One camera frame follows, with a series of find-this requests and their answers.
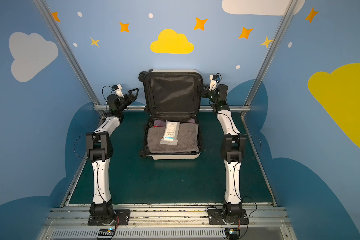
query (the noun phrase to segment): blue wall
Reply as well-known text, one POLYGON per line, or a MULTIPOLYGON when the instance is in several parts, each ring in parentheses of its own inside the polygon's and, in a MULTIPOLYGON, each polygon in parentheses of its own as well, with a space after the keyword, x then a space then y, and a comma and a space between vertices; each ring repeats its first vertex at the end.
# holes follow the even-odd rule
POLYGON ((314 73, 350 63, 360 63, 360 0, 306 0, 245 117, 263 142, 264 171, 299 240, 360 239, 360 148, 307 86, 314 73), (312 7, 319 13, 310 23, 312 7))
MULTIPOLYGON (((281 20, 281 16, 229 14, 223 10, 221 0, 47 0, 47 3, 51 12, 58 12, 58 25, 103 104, 103 86, 120 83, 125 91, 142 90, 138 74, 152 68, 197 69, 206 84, 210 74, 219 72, 222 83, 232 90, 256 77, 267 52, 266 46, 260 44, 266 36, 273 38, 281 20), (196 18, 208 19, 204 31, 194 30, 196 18), (119 22, 129 23, 129 32, 121 32, 119 22), (243 27, 253 28, 248 39, 239 39, 243 27), (166 28, 185 34, 194 50, 189 54, 152 52, 150 44, 166 28), (99 47, 91 45, 91 38, 99 40, 99 47)), ((228 102, 239 104, 249 89, 231 94, 228 102)), ((137 102, 144 104, 144 92, 140 93, 137 102)))
POLYGON ((74 140, 92 131, 99 115, 60 48, 35 77, 17 81, 9 48, 14 32, 57 43, 32 0, 0 0, 0 239, 12 238, 3 234, 8 229, 35 239, 81 161, 72 155, 74 140))

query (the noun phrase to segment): suitcase lid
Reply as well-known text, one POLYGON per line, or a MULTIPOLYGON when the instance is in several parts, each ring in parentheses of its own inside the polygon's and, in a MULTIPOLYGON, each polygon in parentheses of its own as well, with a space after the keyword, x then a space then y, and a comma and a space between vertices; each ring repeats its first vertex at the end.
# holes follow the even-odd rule
POLYGON ((203 78, 197 70, 153 69, 141 72, 145 110, 164 119, 186 119, 200 109, 203 78))

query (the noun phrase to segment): green floor mat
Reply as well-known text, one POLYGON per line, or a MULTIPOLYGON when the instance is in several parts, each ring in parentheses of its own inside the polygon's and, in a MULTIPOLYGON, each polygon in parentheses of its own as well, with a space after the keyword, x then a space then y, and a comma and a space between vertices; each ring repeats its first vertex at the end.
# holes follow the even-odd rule
MULTIPOLYGON (((212 112, 200 112, 202 152, 197 159, 142 159, 144 127, 149 115, 125 112, 123 123, 110 139, 113 156, 109 166, 109 188, 113 204, 138 203, 206 203, 224 202, 225 166, 220 157, 223 139, 221 125, 212 112)), ((245 133, 239 113, 232 118, 241 133, 245 133)), ((249 141, 240 168, 240 194, 256 202, 272 202, 256 158, 252 158, 249 141)), ((70 204, 91 204, 94 191, 93 170, 87 161, 73 192, 70 204)))

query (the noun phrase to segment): yellow star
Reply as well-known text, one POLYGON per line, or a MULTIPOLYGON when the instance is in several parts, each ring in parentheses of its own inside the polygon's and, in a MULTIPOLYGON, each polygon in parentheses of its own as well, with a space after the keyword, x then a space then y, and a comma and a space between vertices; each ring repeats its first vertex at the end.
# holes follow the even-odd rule
POLYGON ((126 31, 126 32, 129 33, 129 30, 128 30, 128 25, 129 25, 129 23, 126 23, 126 24, 121 23, 121 22, 119 22, 119 23, 120 23, 120 25, 121 25, 121 30, 120 30, 120 32, 126 31))
POLYGON ((97 47, 99 47, 99 46, 97 45, 97 42, 100 41, 100 40, 95 41, 95 40, 93 40, 92 38, 91 38, 91 40, 92 40, 91 45, 96 45, 97 47))
POLYGON ((239 38, 246 38, 246 39, 248 39, 249 36, 250 36, 250 32, 251 32, 252 30, 253 30, 253 28, 252 28, 252 29, 246 29, 246 28, 243 27, 243 32, 241 33, 241 35, 239 36, 239 38))
POLYGON ((312 22, 313 18, 316 16, 316 14, 318 14, 319 12, 316 12, 313 8, 311 10, 311 12, 309 13, 308 17, 306 17, 305 20, 309 20, 309 23, 312 22))
POLYGON ((261 46, 261 45, 265 45, 265 46, 268 48, 269 43, 272 42, 272 41, 273 41, 273 39, 268 40, 268 36, 266 36, 266 37, 265 37, 265 42, 262 43, 262 44, 260 44, 260 46, 261 46))
POLYGON ((52 16, 56 21, 60 22, 60 19, 58 18, 58 12, 52 13, 52 16))
POLYGON ((193 30, 201 29, 204 31, 204 25, 205 25, 206 21, 207 21, 207 19, 200 20, 200 19, 196 18, 196 26, 193 30))

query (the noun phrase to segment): open suitcase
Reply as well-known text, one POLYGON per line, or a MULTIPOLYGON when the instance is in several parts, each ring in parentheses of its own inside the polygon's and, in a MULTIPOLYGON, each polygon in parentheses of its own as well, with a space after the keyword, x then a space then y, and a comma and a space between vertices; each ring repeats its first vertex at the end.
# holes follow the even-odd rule
MULTIPOLYGON (((190 148, 192 151, 188 152, 185 152, 187 149, 182 149, 182 152, 177 152, 176 146, 173 152, 154 152, 154 144, 152 143, 151 137, 154 130, 153 128, 155 127, 154 124, 160 121, 186 123, 183 126, 187 127, 192 126, 188 123, 195 123, 195 126, 198 126, 197 114, 200 109, 203 86, 203 78, 200 73, 197 70, 153 69, 148 72, 141 72, 139 74, 139 80, 144 84, 145 100, 147 102, 145 112, 150 114, 147 126, 145 127, 144 146, 140 151, 140 156, 152 157, 154 160, 195 159, 200 156, 202 143, 199 128, 197 128, 194 133, 194 141, 190 141, 190 144, 193 143, 193 146, 190 148)), ((180 136, 178 136, 179 147, 182 147, 179 137, 180 136)))

